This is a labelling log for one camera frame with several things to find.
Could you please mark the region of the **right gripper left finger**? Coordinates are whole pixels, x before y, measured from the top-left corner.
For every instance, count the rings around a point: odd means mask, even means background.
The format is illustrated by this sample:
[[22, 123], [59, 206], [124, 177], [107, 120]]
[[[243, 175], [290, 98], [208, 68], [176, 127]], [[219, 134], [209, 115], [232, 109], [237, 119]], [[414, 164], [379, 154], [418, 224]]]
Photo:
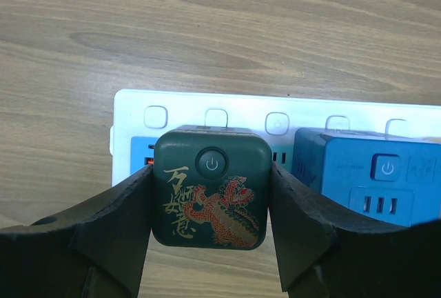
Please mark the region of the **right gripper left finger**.
[[1, 229], [2, 297], [137, 297], [153, 167], [29, 226]]

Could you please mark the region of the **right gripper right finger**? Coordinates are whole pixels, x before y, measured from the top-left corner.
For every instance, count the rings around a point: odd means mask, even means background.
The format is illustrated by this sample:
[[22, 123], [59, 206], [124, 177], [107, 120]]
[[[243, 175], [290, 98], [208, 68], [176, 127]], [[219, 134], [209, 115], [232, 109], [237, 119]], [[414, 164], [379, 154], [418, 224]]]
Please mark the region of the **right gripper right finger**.
[[290, 297], [439, 297], [440, 222], [402, 227], [349, 210], [271, 168], [281, 288]]

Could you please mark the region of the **blue cube plug adapter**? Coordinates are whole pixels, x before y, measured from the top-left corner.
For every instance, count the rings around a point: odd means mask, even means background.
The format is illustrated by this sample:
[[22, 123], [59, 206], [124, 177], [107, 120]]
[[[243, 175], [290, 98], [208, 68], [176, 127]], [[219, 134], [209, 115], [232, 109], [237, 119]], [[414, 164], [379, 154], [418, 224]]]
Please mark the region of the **blue cube plug adapter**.
[[440, 144], [377, 132], [300, 128], [292, 174], [340, 205], [413, 226], [440, 218]]

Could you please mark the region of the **dark green cube adapter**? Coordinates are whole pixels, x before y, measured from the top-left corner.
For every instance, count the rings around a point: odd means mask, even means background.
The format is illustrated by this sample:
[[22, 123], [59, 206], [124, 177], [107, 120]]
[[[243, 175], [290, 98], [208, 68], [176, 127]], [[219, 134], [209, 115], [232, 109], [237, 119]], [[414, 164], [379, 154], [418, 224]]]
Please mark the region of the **dark green cube adapter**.
[[271, 167], [269, 144], [251, 130], [181, 126], [166, 132], [154, 145], [154, 237], [176, 247], [259, 247]]

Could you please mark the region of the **white multicolour power strip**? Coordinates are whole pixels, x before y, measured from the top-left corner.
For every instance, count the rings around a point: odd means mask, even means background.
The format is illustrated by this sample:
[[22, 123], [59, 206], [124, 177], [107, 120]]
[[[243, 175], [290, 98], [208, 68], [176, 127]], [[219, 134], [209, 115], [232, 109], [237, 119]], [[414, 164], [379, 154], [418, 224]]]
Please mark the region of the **white multicolour power strip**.
[[291, 167], [298, 128], [359, 130], [419, 139], [440, 138], [440, 107], [293, 97], [122, 89], [110, 128], [112, 183], [144, 166], [131, 158], [135, 137], [156, 139], [181, 125], [247, 128], [275, 146]]

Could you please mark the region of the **orange cube plug adapter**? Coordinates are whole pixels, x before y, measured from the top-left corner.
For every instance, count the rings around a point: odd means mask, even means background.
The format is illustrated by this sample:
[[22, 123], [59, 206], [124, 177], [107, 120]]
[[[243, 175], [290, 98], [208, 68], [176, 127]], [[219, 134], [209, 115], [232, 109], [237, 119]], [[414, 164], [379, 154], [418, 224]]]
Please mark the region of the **orange cube plug adapter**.
[[424, 140], [433, 143], [441, 143], [441, 137], [425, 137]]

